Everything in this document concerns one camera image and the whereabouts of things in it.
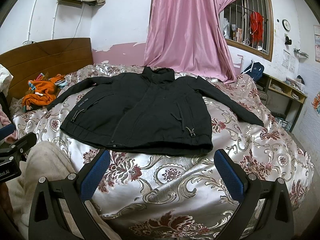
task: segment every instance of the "pink curtain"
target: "pink curtain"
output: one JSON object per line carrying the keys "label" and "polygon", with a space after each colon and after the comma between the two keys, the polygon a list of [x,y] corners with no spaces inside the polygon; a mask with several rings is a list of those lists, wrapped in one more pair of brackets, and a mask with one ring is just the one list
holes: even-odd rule
{"label": "pink curtain", "polygon": [[219,26],[219,12],[235,0],[153,0],[144,64],[236,80]]}

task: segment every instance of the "floral bedspread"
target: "floral bedspread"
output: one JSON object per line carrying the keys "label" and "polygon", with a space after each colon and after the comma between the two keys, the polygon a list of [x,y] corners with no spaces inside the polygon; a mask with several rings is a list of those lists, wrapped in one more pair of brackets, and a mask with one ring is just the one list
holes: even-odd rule
{"label": "floral bedspread", "polygon": [[[137,66],[89,65],[67,75],[68,85],[61,93],[87,77],[142,73],[142,70]],[[192,74],[176,73],[176,78],[184,75]],[[213,150],[210,153],[172,157],[110,151],[112,163],[92,200],[102,219],[122,239],[183,236],[214,239],[238,205],[213,163],[214,152],[220,148],[245,172],[254,173],[259,179],[274,181],[282,177],[294,209],[304,199],[314,170],[310,156],[297,147],[261,103],[253,80],[246,74],[228,85],[216,79],[206,80],[254,112],[264,122],[264,127],[238,122],[228,107],[204,98],[212,117]],[[33,131],[38,142],[56,143],[79,171],[94,158],[97,149],[68,137],[60,131],[60,125],[89,90],[70,96],[50,111],[22,113],[21,100],[13,100],[11,113],[19,138]],[[252,229],[262,205],[260,201],[245,233]]]}

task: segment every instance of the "person's hand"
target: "person's hand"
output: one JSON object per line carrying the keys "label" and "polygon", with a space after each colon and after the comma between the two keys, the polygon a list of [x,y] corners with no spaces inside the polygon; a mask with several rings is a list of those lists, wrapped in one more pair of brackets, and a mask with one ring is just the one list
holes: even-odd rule
{"label": "person's hand", "polygon": [[12,219],[13,208],[11,205],[9,190],[6,183],[0,184],[0,205],[7,216]]}

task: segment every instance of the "blue textured pad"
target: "blue textured pad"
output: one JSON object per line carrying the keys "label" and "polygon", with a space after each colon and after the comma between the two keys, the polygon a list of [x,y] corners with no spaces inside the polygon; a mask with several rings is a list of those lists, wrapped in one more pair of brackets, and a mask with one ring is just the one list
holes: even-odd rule
{"label": "blue textured pad", "polygon": [[13,123],[3,127],[0,129],[0,141],[6,138],[8,135],[12,134],[15,130],[15,126]]}
{"label": "blue textured pad", "polygon": [[80,199],[84,202],[92,199],[103,175],[110,165],[110,153],[104,151],[92,169],[88,172],[80,186]]}
{"label": "blue textured pad", "polygon": [[242,202],[244,199],[244,186],[228,161],[217,150],[214,154],[214,165],[217,168],[224,184],[226,185],[232,199]]}

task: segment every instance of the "windowsill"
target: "windowsill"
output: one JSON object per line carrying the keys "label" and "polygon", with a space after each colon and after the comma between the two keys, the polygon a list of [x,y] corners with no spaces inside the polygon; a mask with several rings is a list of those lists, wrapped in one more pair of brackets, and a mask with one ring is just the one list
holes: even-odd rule
{"label": "windowsill", "polygon": [[250,53],[252,53],[254,55],[257,55],[259,57],[263,57],[264,59],[266,59],[268,61],[271,61],[271,59],[272,59],[272,51],[269,52],[269,54],[265,54],[262,51],[259,51],[257,49],[254,49],[252,47],[249,47],[247,45],[244,45],[242,43],[239,43],[239,42],[236,42],[236,41],[233,41],[233,40],[226,39],[226,42],[227,42],[227,44],[229,46],[245,50],[245,51],[250,52]]}

